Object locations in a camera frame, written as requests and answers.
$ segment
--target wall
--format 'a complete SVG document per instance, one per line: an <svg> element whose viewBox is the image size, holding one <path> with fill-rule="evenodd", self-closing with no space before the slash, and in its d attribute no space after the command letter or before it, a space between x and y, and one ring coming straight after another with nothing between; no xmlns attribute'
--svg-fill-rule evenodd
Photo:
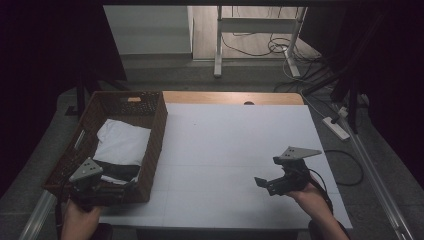
<svg viewBox="0 0 424 240"><path fill-rule="evenodd" d="M104 6L119 54L192 52L191 6Z"/></svg>

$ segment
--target metal frame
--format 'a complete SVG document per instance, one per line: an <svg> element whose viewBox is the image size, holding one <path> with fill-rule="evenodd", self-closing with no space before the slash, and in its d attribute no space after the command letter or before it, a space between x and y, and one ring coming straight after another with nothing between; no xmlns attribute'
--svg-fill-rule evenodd
<svg viewBox="0 0 424 240"><path fill-rule="evenodd" d="M302 27L306 7L299 7L295 19L263 19L263 18L223 18L222 6L218 6L218 26L216 37L214 76L222 76L222 33L283 33L291 34L287 50L284 52L293 77L300 77L294 61L293 49Z"/></svg>
<svg viewBox="0 0 424 240"><path fill-rule="evenodd" d="M37 239L38 234L46 221L47 215L55 202L56 198L51 193L44 190L41 197L38 199L37 205L29 217L24 230L21 232L19 240Z"/></svg>
<svg viewBox="0 0 424 240"><path fill-rule="evenodd" d="M369 178L369 182L374 189L374 193L380 201L381 206L383 207L386 215L392 224L393 229L398 237L398 239L403 240L414 240L414 236L403 217L402 212L400 211L396 201L394 200L392 194L386 187L383 179L378 173L377 169L374 166L374 163L369 156L364 144L357 134L349 127L348 122L344 119L340 119L341 124L349 132L352 139L352 146L355 149L361 163L364 167L366 176Z"/></svg>

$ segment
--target wicker basket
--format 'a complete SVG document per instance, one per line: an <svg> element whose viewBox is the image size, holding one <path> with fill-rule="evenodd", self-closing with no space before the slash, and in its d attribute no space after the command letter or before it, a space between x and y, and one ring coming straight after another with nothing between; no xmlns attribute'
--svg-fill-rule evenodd
<svg viewBox="0 0 424 240"><path fill-rule="evenodd" d="M107 119L113 119L151 129L137 185L126 192L123 200L125 203L149 201L167 116L161 92L95 92L69 146L43 187L58 196L65 176L73 173L85 159L94 156L99 141L98 130ZM107 182L102 185L123 188ZM68 188L66 185L63 196L67 196Z"/></svg>

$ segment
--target power strip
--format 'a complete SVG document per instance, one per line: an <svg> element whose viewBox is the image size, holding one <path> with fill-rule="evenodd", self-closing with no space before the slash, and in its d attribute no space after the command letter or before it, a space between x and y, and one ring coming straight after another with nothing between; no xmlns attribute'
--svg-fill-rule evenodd
<svg viewBox="0 0 424 240"><path fill-rule="evenodd" d="M330 117L326 117L322 120L322 122L327 125L327 127L340 138L340 140L347 141L350 138L350 135L343 130L338 123L331 123L331 120L332 119Z"/></svg>

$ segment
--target hand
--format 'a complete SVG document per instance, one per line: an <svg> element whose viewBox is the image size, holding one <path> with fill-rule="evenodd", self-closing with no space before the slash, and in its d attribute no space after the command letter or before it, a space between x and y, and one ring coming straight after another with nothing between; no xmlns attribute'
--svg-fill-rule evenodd
<svg viewBox="0 0 424 240"><path fill-rule="evenodd" d="M61 239L90 239L99 224L101 210L101 207L94 207L90 212L85 212L72 202L72 200L68 200Z"/></svg>
<svg viewBox="0 0 424 240"><path fill-rule="evenodd" d="M318 224L324 239L349 239L334 218L321 193L311 183L308 183L302 191L293 191L286 195L296 200L299 206Z"/></svg>
<svg viewBox="0 0 424 240"><path fill-rule="evenodd" d="M308 183L302 191L293 191L286 195L292 197L313 220L332 217L321 193L311 183Z"/></svg>

